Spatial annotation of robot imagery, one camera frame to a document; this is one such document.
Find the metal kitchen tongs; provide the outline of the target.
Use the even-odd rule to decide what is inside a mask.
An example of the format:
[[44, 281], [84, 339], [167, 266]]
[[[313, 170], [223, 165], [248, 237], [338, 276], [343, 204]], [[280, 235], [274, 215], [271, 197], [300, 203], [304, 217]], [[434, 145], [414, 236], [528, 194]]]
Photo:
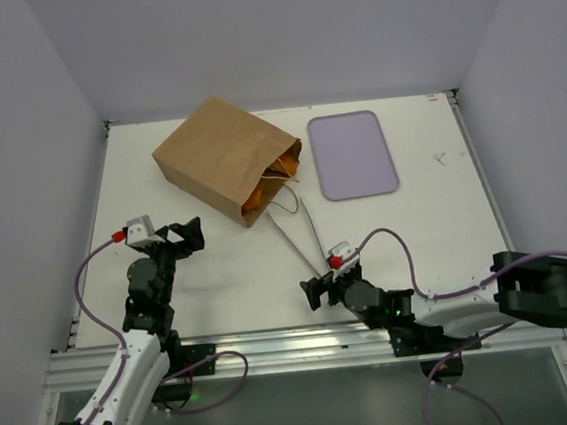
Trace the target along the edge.
[[264, 213], [278, 234], [310, 269], [311, 274], [323, 276], [328, 271], [326, 253], [309, 205], [293, 189], [289, 191], [292, 205], [283, 205], [273, 200]]

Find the brown paper bag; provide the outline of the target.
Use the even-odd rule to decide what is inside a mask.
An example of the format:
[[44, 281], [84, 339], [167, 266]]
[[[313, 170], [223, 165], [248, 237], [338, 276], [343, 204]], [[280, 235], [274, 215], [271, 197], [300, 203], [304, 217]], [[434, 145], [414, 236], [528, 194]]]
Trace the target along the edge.
[[[152, 153], [167, 181], [250, 228], [285, 184], [297, 177], [266, 169], [281, 154], [300, 164], [299, 138], [218, 97], [210, 97]], [[243, 213], [253, 189], [260, 207]]]

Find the orange fake baguette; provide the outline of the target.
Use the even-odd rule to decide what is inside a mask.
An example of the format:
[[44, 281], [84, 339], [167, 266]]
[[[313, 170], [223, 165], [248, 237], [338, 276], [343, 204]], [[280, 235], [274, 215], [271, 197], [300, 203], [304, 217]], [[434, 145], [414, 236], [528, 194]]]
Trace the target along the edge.
[[288, 154], [281, 154], [270, 166], [266, 169], [271, 175], [280, 175], [292, 178], [297, 174], [298, 162]]

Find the orange fake bread loaf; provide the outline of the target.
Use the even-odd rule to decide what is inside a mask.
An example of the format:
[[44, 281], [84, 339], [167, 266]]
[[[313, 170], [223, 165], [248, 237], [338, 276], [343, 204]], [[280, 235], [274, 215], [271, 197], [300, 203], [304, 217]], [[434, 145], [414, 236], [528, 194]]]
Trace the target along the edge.
[[249, 198], [242, 205], [242, 212], [247, 213], [258, 209], [261, 204], [262, 194], [262, 187], [257, 185], [249, 195]]

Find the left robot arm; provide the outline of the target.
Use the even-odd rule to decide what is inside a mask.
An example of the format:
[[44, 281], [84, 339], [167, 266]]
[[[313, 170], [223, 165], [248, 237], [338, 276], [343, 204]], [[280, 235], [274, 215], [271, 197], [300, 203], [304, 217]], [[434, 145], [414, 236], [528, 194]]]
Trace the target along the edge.
[[126, 271], [122, 327], [97, 323], [117, 337], [118, 349], [90, 401], [74, 420], [58, 425], [140, 425], [161, 380], [184, 367], [180, 337], [172, 329], [171, 297], [177, 263], [205, 248], [200, 218], [156, 230], [141, 216], [109, 240], [119, 242], [141, 255]]

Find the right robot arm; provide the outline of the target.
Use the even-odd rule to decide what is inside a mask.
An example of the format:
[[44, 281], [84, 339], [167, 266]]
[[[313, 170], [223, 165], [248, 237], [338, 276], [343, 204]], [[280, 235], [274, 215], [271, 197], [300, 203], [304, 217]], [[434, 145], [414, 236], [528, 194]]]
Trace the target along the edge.
[[341, 306], [370, 330], [385, 330], [395, 356], [478, 348], [489, 329], [518, 321], [567, 329], [567, 253], [494, 254], [489, 275], [445, 297], [412, 289], [384, 290], [361, 265], [301, 283], [313, 310]]

